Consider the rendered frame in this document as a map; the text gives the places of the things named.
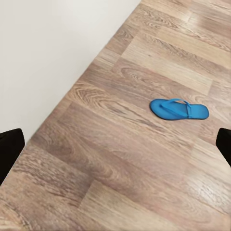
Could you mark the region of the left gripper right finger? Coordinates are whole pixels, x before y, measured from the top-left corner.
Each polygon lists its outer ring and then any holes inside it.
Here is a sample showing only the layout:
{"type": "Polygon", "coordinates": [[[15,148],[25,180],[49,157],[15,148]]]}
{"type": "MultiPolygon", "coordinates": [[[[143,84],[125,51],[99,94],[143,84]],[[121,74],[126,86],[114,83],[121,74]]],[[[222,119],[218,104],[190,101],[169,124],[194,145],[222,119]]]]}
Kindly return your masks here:
{"type": "Polygon", "coordinates": [[[216,146],[231,166],[231,130],[220,128],[218,131],[216,146]]]}

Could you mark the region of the sandal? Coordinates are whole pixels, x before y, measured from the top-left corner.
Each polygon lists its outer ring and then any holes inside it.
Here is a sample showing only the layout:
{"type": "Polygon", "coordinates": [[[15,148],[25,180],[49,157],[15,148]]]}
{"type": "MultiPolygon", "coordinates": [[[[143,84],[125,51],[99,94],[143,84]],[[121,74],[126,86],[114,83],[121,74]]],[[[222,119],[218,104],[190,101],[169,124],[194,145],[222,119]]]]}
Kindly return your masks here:
{"type": "Polygon", "coordinates": [[[151,102],[152,112],[164,120],[199,119],[209,117],[209,110],[202,104],[179,103],[182,99],[155,99],[151,102]]]}

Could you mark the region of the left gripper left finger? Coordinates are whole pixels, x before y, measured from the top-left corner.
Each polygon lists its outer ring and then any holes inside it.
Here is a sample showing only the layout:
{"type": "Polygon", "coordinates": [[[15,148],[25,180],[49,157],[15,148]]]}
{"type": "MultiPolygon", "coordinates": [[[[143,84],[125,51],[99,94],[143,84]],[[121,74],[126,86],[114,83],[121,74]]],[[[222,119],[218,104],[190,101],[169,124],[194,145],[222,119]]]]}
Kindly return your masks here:
{"type": "Polygon", "coordinates": [[[0,186],[25,145],[24,135],[20,128],[0,133],[0,186]]]}

